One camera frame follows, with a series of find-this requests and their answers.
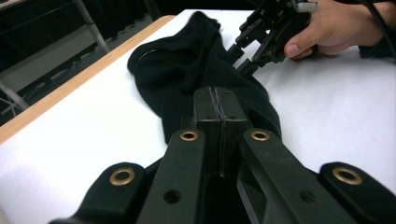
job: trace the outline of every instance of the metal screw hole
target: metal screw hole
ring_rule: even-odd
[[[332,174],[339,180],[349,185],[361,184],[361,176],[353,170],[345,167],[336,167],[332,170]]]
[[[180,135],[184,141],[193,141],[198,138],[198,133],[193,131],[184,132]]]
[[[110,183],[114,186],[124,186],[134,180],[134,170],[132,168],[120,168],[110,176]]]
[[[181,199],[181,193],[178,190],[170,189],[165,192],[165,194],[163,195],[163,199],[167,203],[178,203]]]
[[[266,132],[252,132],[251,137],[257,141],[266,141],[270,138],[270,135]]]
[[[318,201],[317,196],[309,190],[301,191],[300,198],[306,203],[316,203]]]

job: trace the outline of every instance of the table surface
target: table surface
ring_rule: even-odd
[[[152,23],[0,127],[0,210],[10,223],[69,217],[99,174],[122,161],[148,166],[166,150],[161,119],[126,68],[142,43],[174,35],[194,10]],[[251,11],[203,10],[227,49]],[[245,49],[251,57],[258,44]],[[396,193],[396,66],[357,48],[267,64],[255,78],[279,113],[286,147],[307,168],[342,161]]]

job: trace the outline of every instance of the black garment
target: black garment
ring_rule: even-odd
[[[176,35],[139,46],[128,61],[137,89],[163,120],[166,143],[181,128],[182,117],[193,115],[193,94],[202,87],[233,91],[254,127],[281,136],[265,88],[236,72],[219,28],[216,20],[195,12]]]

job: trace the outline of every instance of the robotic arm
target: robotic arm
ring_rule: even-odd
[[[73,216],[50,224],[395,223],[388,189],[341,162],[309,171],[252,128],[233,92],[201,88],[194,108],[160,161],[107,168]]]
[[[239,27],[241,34],[229,49],[230,55],[236,61],[244,54],[242,49],[253,41],[261,44],[251,60],[246,59],[237,67],[237,71],[244,77],[250,77],[267,63],[283,62],[286,42],[307,26],[310,12],[316,8],[316,3],[300,0],[262,1]]]

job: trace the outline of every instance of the wooden table edge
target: wooden table edge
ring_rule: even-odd
[[[144,30],[134,35],[114,50],[110,51],[107,55],[102,57],[93,65],[89,66],[77,76],[65,82],[61,87],[48,94],[34,105],[31,105],[29,108],[21,112],[17,117],[2,125],[0,127],[0,145],[30,124],[33,120],[44,114],[54,105],[58,104],[72,91],[76,90],[89,79],[96,76],[103,69],[114,63],[119,57],[124,55],[132,48],[136,47],[148,36],[155,33],[174,17],[175,16],[163,16],[159,18]]]

